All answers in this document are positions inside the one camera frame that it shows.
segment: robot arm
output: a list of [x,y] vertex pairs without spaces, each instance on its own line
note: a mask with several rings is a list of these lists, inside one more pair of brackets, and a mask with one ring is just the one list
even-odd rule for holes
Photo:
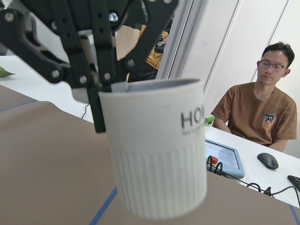
[[[0,10],[0,42],[51,83],[67,82],[76,100],[89,102],[97,133],[105,132],[99,91],[126,81],[138,71],[168,25],[179,0],[14,0]],[[141,7],[147,28],[136,47],[117,61],[115,32],[132,10]],[[57,34],[69,62],[55,57],[39,43],[33,13]],[[97,60],[91,57],[87,36],[93,35]]]

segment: screw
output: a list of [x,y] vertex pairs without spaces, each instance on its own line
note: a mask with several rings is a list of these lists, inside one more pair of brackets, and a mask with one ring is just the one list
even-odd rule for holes
[[14,20],[14,14],[12,14],[12,13],[6,13],[6,14],[4,15],[4,18],[5,18],[5,20],[6,20],[7,22],[12,22],[12,21]]
[[87,80],[88,80],[88,79],[86,78],[86,76],[81,76],[81,77],[79,78],[80,83],[86,83]]
[[51,27],[52,27],[53,30],[57,30],[57,26],[56,26],[55,21],[52,21]]
[[133,60],[128,60],[127,65],[129,67],[134,67],[135,66],[135,62]]
[[53,78],[57,78],[57,77],[59,77],[59,76],[60,76],[60,73],[58,72],[58,70],[52,71],[52,77],[53,77]]
[[119,20],[119,18],[118,18],[118,15],[116,13],[112,12],[112,13],[109,14],[108,20],[110,22],[117,22]]
[[109,80],[109,79],[111,78],[111,75],[110,75],[109,73],[105,73],[105,74],[104,74],[104,78],[105,78],[106,80]]

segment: man's arm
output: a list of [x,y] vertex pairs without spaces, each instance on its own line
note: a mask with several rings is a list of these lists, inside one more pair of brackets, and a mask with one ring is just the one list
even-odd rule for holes
[[226,131],[226,132],[232,134],[231,131],[230,131],[230,129],[228,128],[228,126],[225,124],[225,122],[224,122],[223,120],[217,118],[217,117],[216,117],[216,119],[214,120],[212,126],[213,126],[214,128],[218,128],[218,129],[220,129],[220,130],[223,130],[223,131]]
[[274,140],[273,144],[271,144],[269,148],[277,151],[284,151],[286,144],[287,140]]

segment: black cable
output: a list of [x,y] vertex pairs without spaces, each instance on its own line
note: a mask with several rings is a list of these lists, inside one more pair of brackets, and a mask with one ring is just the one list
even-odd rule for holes
[[286,191],[286,190],[289,189],[289,188],[294,188],[294,190],[295,190],[295,192],[296,192],[296,195],[297,195],[299,207],[300,207],[299,195],[298,195],[297,189],[296,189],[294,186],[286,187],[285,189],[283,189],[283,190],[281,190],[281,191],[278,191],[278,192],[276,192],[276,193],[273,193],[272,196],[274,197],[274,195],[280,194],[281,192],[284,192],[284,191]]
[[84,107],[84,114],[82,115],[81,119],[83,119],[84,115],[86,114],[86,107],[89,106],[89,103]]
[[256,183],[249,183],[249,184],[247,184],[247,187],[252,186],[252,185],[256,185],[259,192],[262,191],[261,187],[260,187],[258,184],[256,184]]
[[272,196],[271,187],[268,187],[264,192],[265,195]]
[[152,74],[151,74],[151,77],[153,77],[154,71],[156,70],[156,66],[158,65],[158,63],[159,63],[159,62],[161,61],[161,59],[163,58],[163,54],[160,54],[160,55],[157,56],[157,57],[155,57],[155,54],[156,54],[156,53],[154,53],[153,58],[156,59],[156,58],[160,57],[160,59],[159,59],[158,62],[155,64],[154,69],[153,69]]
[[[238,179],[238,178],[236,178],[236,177],[234,177],[234,176],[232,176],[232,175],[230,175],[230,174],[228,174],[228,173],[226,173],[226,172],[224,172],[224,171],[222,171],[222,173],[224,173],[224,174],[226,174],[226,175],[228,175],[228,176],[230,176],[230,177],[232,177],[232,178],[235,178],[235,179],[239,180],[240,182],[246,184],[247,187],[251,186],[251,187],[253,187],[253,188],[258,189],[259,192],[261,192],[261,191],[265,192],[265,191],[268,190],[268,189],[267,189],[267,190],[262,190],[262,189],[260,188],[260,186],[259,186],[258,184],[256,184],[256,183],[249,183],[249,184],[248,184],[248,183],[246,183],[246,182],[244,182],[244,181],[242,181],[242,180],[240,180],[240,179]],[[281,191],[278,191],[278,192],[276,192],[276,193],[273,193],[273,194],[270,193],[270,196],[272,196],[273,198],[275,198],[274,195],[280,194],[281,192],[284,192],[284,191],[286,191],[286,190],[289,189],[289,188],[294,188],[294,190],[295,190],[295,192],[296,192],[297,199],[298,199],[298,204],[299,204],[299,207],[300,207],[300,199],[299,199],[299,195],[298,195],[298,193],[297,193],[297,189],[296,189],[294,186],[286,187],[285,189],[283,189],[283,190],[281,190]]]
[[215,168],[215,171],[214,173],[217,174],[217,170],[219,170],[219,175],[221,176],[222,175],[222,172],[223,172],[223,163],[222,162],[219,162]]
[[207,165],[210,165],[210,168],[209,168],[209,172],[211,172],[211,169],[212,169],[212,156],[208,156],[207,157],[207,160],[206,160],[206,168],[207,168]]

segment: white table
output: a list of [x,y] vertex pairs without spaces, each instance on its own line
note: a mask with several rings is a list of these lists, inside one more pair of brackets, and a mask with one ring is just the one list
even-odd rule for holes
[[[73,99],[68,84],[64,82],[50,84],[17,56],[0,56],[0,66],[11,73],[15,73],[15,75],[0,78],[0,85],[39,101],[52,102],[63,111],[77,117],[82,117],[86,104]],[[87,108],[84,119],[93,122],[90,107]],[[291,183],[286,178],[288,175],[300,177],[300,159],[298,158],[215,129],[211,126],[206,126],[205,132],[207,139],[231,146],[238,150],[246,174],[242,179],[244,182],[257,183],[263,190],[271,187],[271,192],[275,193],[291,186]],[[257,155],[262,152],[272,154],[277,159],[279,168],[272,171],[264,167],[256,158]],[[275,195],[275,198],[299,207],[294,189],[288,189]]]
[[[275,193],[288,186],[292,186],[287,179],[288,175],[300,177],[300,159],[296,157],[270,149],[210,126],[205,127],[205,137],[209,140],[231,146],[238,150],[245,170],[245,177],[242,181],[246,183],[257,183],[263,190],[271,187],[271,193]],[[262,152],[267,152],[276,158],[279,164],[278,169],[267,169],[256,158],[257,155]],[[293,188],[275,195],[274,197],[299,208],[297,196]]]

